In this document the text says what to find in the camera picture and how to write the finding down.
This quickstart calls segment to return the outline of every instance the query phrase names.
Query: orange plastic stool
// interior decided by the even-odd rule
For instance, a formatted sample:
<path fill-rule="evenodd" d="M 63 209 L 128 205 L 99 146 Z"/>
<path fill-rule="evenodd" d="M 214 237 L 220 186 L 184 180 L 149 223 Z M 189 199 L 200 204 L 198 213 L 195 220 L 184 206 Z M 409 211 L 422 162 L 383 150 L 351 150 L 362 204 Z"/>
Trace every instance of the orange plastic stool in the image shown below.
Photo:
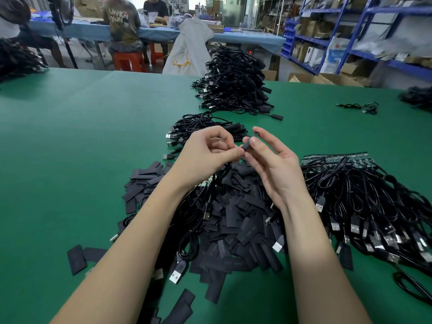
<path fill-rule="evenodd" d="M 156 60 L 159 60 L 159 59 L 164 60 L 163 52 L 156 52 L 155 51 L 155 44 L 150 43 L 150 61 L 152 62 L 152 65 L 154 65 L 156 63 Z"/>
<path fill-rule="evenodd" d="M 115 70 L 124 70 L 127 72 L 147 72 L 142 52 L 131 54 L 114 52 L 114 67 Z"/>

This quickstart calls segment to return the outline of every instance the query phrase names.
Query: brown t-shirt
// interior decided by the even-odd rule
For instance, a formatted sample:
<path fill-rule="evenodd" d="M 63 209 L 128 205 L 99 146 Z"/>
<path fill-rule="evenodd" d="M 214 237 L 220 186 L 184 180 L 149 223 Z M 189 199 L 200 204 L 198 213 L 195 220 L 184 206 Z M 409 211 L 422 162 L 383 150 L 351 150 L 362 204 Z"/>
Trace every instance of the brown t-shirt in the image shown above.
<path fill-rule="evenodd" d="M 126 0 L 107 0 L 102 7 L 104 21 L 109 23 L 111 41 L 134 45 L 139 41 L 137 29 L 141 26 L 135 6 Z"/>

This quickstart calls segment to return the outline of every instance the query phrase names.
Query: green table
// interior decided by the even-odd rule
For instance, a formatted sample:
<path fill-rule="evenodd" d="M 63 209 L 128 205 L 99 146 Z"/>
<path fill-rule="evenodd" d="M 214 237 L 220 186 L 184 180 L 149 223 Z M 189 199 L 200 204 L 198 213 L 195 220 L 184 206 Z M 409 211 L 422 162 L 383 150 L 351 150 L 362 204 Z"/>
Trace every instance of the green table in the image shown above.
<path fill-rule="evenodd" d="M 130 72 L 51 69 L 0 85 L 1 323 L 47 323 L 84 278 L 71 276 L 66 251 L 108 248 L 124 217 L 123 184 L 132 169 L 167 153 L 165 134 L 198 113 L 192 78 Z M 301 158 L 368 151 L 410 189 L 432 200 L 432 116 L 397 100 L 396 90 L 266 82 L 273 113 L 218 113 L 251 130 L 260 125 Z M 380 104 L 378 115 L 335 103 Z M 391 265 L 353 250 L 350 282 L 375 323 L 426 323 L 432 307 L 400 290 Z M 184 288 L 197 298 L 188 323 L 296 323 L 289 264 L 274 274 L 235 272 L 219 304 L 188 273 L 168 282 L 165 317 Z M 430 291 L 432 279 L 407 269 Z"/>

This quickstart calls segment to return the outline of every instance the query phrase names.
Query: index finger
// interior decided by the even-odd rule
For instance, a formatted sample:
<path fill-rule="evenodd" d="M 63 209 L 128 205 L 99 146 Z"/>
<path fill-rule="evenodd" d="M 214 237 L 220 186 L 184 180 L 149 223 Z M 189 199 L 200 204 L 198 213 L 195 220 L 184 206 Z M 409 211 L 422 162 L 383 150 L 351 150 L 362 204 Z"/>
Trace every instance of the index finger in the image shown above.
<path fill-rule="evenodd" d="M 231 133 L 224 129 L 222 126 L 207 127 L 203 130 L 200 130 L 199 132 L 203 134 L 206 139 L 211 139 L 214 137 L 219 137 L 223 139 L 229 149 L 235 147 L 234 138 L 232 137 Z"/>
<path fill-rule="evenodd" d="M 290 148 L 288 148 L 285 144 L 283 144 L 276 136 L 273 134 L 267 132 L 265 129 L 254 126 L 252 128 L 254 132 L 258 132 L 260 134 L 260 137 L 271 146 L 274 151 L 277 153 L 281 152 L 292 152 Z"/>

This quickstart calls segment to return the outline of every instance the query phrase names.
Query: fingernail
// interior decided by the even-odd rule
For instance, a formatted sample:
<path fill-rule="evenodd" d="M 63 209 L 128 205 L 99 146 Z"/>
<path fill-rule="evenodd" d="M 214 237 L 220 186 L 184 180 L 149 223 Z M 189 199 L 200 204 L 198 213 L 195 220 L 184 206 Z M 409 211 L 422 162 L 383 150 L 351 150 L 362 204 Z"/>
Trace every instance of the fingernail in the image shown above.
<path fill-rule="evenodd" d="M 251 137 L 251 146 L 256 146 L 260 141 L 258 140 L 257 137 L 252 136 Z"/>

